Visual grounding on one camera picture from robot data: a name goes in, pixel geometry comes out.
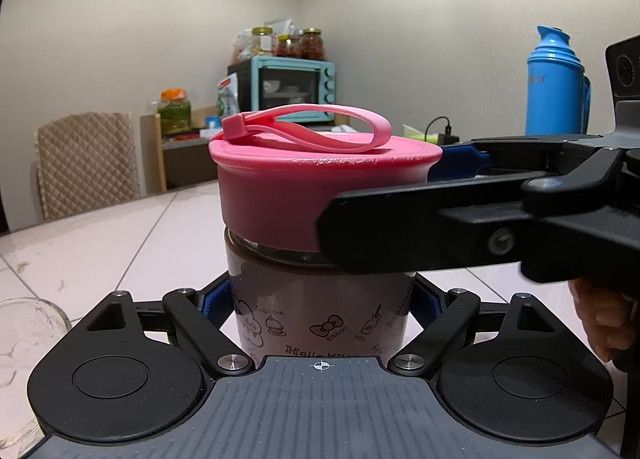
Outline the person right hand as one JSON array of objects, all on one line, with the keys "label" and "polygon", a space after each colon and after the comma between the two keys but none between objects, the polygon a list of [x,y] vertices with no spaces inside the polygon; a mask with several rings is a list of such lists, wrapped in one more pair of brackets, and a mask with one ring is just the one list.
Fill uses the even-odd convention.
[{"label": "person right hand", "polygon": [[612,361],[614,355],[631,342],[626,327],[626,300],[585,280],[572,280],[570,294],[593,352],[604,363]]}]

